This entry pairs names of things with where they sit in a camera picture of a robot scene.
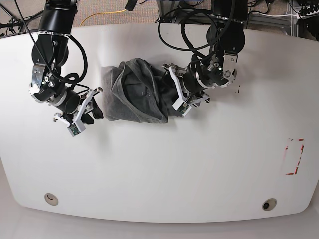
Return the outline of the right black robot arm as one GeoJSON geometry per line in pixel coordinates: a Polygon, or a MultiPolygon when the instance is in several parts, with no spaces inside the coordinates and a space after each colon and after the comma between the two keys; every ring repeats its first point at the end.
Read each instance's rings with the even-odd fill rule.
{"type": "Polygon", "coordinates": [[[88,59],[83,46],[71,35],[77,13],[76,0],[48,0],[40,20],[38,39],[34,41],[32,60],[34,63],[30,94],[40,103],[48,103],[62,111],[68,123],[73,119],[89,96],[89,87],[75,92],[88,70],[88,59]],[[61,75],[61,68],[69,56],[68,42],[73,41],[83,57],[83,72],[61,75]]]}

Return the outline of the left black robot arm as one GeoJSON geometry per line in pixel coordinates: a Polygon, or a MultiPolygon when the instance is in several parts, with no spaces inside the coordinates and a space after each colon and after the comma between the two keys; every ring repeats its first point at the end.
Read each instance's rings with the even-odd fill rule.
{"type": "Polygon", "coordinates": [[[191,62],[185,68],[173,63],[163,66],[177,90],[177,99],[172,105],[176,111],[185,115],[192,107],[210,101],[210,96],[205,92],[207,89],[225,88],[234,82],[238,53],[245,45],[247,10],[245,0],[214,0],[211,10],[176,8],[161,19],[160,24],[163,24],[168,15],[183,12],[180,27],[187,47],[170,48],[193,53],[191,62]],[[194,47],[186,35],[186,24],[196,16],[206,17],[210,24],[207,43],[200,47],[194,47]]]}

